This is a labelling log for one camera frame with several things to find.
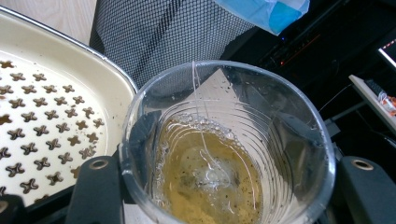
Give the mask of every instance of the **liquid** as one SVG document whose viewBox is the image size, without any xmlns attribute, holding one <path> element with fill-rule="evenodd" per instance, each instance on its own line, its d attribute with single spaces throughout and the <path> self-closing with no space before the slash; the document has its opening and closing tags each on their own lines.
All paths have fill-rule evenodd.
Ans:
<svg viewBox="0 0 396 224">
<path fill-rule="evenodd" d="M 163 209 L 187 223 L 260 223 L 259 172 L 230 130 L 172 117 L 158 146 L 154 199 Z"/>
</svg>

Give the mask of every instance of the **tea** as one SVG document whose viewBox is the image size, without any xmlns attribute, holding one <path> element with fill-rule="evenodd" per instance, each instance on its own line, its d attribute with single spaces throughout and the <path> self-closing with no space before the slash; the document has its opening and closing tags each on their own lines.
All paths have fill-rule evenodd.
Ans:
<svg viewBox="0 0 396 224">
<path fill-rule="evenodd" d="M 231 130 L 183 114 L 161 130 L 153 196 L 187 223 L 259 223 L 259 171 Z"/>
</svg>

